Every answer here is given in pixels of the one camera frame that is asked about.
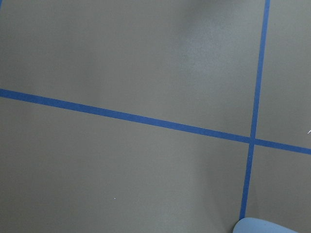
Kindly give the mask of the light blue cup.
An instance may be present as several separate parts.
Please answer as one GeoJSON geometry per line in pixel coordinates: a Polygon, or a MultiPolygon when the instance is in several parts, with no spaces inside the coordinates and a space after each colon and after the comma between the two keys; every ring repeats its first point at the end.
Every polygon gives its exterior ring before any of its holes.
{"type": "Polygon", "coordinates": [[[233,233],[296,233],[296,231],[266,220],[246,217],[236,223],[233,233]]]}

